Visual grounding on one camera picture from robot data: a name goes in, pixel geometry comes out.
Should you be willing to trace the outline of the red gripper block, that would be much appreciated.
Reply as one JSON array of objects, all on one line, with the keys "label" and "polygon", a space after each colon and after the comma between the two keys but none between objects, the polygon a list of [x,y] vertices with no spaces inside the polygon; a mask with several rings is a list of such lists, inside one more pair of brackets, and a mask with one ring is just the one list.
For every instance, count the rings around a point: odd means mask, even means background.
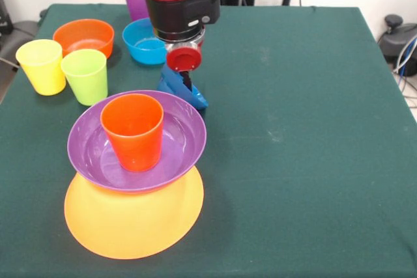
[{"label": "red gripper block", "polygon": [[192,91],[192,80],[189,72],[196,70],[202,63],[202,45],[205,39],[205,29],[198,35],[185,42],[166,43],[166,63],[175,72],[182,72],[184,85]]}]

